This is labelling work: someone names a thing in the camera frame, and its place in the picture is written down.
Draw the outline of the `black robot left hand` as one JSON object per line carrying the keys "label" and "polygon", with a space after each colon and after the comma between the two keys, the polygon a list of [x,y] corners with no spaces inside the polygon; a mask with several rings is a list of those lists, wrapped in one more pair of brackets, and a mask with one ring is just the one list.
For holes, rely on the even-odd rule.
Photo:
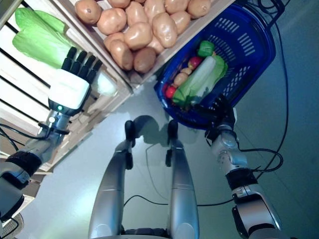
{"label": "black robot left hand", "polygon": [[61,68],[54,74],[48,94],[49,108],[69,117],[82,110],[102,66],[95,56],[87,57],[86,51],[76,53],[75,47],[69,49]]}

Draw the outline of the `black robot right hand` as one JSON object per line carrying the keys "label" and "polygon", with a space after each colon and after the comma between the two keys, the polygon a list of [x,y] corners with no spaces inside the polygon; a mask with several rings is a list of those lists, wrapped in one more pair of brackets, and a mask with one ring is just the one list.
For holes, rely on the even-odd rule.
{"label": "black robot right hand", "polygon": [[217,96],[209,108],[196,104],[194,110],[208,121],[209,127],[226,125],[234,129],[236,120],[233,107],[223,94]]}

